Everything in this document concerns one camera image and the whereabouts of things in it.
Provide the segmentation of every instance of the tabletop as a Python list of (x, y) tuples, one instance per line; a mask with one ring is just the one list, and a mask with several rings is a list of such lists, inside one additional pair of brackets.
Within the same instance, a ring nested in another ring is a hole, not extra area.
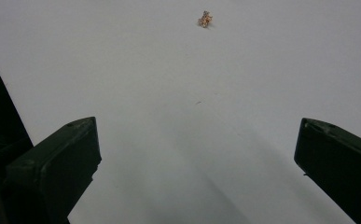
[(97, 118), (71, 223), (353, 223), (293, 157), (361, 137), (361, 0), (0, 0), (0, 74), (34, 144)]

